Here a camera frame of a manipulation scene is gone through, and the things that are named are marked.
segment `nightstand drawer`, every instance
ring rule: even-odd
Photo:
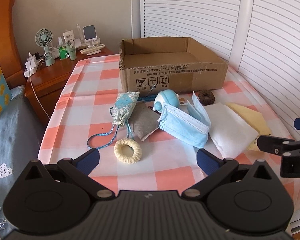
[[[40,86],[35,88],[35,93],[38,98],[41,98],[49,93],[52,93],[60,88],[63,89],[70,77],[71,73],[68,73],[63,79],[61,80],[54,80],[53,82],[46,84],[45,86]],[[31,95],[34,95],[33,90],[27,90],[25,92],[25,96],[29,98]]]
[[[63,88],[60,88],[56,91],[53,91],[47,95],[44,95],[42,97],[39,97],[39,101],[44,107],[45,111],[49,116],[52,115],[54,108],[56,106],[56,103],[58,102],[61,92]],[[49,119],[45,112],[42,110],[40,104],[38,103],[38,100],[35,98],[35,95],[32,93],[32,95],[28,96],[29,101],[31,102],[31,105],[36,112],[37,116],[39,117],[39,120],[42,124],[45,126],[48,125]]]

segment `yellow cloth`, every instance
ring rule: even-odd
[[[244,119],[254,130],[258,131],[258,137],[260,135],[271,135],[271,130],[261,113],[235,103],[227,103],[226,105]],[[247,150],[260,151],[257,146],[258,137],[247,147]]]

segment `blue bedsheet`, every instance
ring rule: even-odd
[[[24,86],[12,89],[11,93],[12,100],[0,116],[0,207],[27,163],[37,159],[44,134],[44,128],[24,97]],[[2,238],[11,230],[7,224],[5,227]]]

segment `blue braided lanyard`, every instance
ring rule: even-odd
[[[127,131],[127,138],[129,138],[129,136],[130,136],[133,139],[133,134],[132,134],[132,131],[131,131],[131,127],[130,127],[130,125],[128,123],[128,120],[126,120],[125,125],[127,126],[127,130],[128,130]],[[94,135],[90,136],[89,139],[88,139],[88,141],[87,141],[87,146],[90,149],[93,148],[93,147],[91,147],[89,145],[90,140],[92,138],[96,137],[96,136],[107,136],[107,135],[110,135],[112,133],[113,129],[114,129],[114,126],[115,126],[115,124],[112,125],[111,130],[109,132],[107,132],[107,133],[97,133],[97,134],[94,134]],[[116,126],[117,126],[117,128],[115,129],[114,135],[113,135],[112,139],[110,140],[110,142],[108,142],[107,144],[105,144],[103,146],[98,147],[97,149],[102,149],[102,148],[105,148],[105,147],[109,146],[110,144],[112,144],[112,142],[114,141],[114,139],[117,137],[117,133],[118,133],[118,129],[119,129],[120,125],[116,124]]]

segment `surgical mask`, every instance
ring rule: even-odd
[[[197,148],[203,148],[208,140],[211,122],[206,110],[193,93],[194,107],[187,101],[188,113],[163,103],[163,111],[158,120],[159,128],[177,139]]]

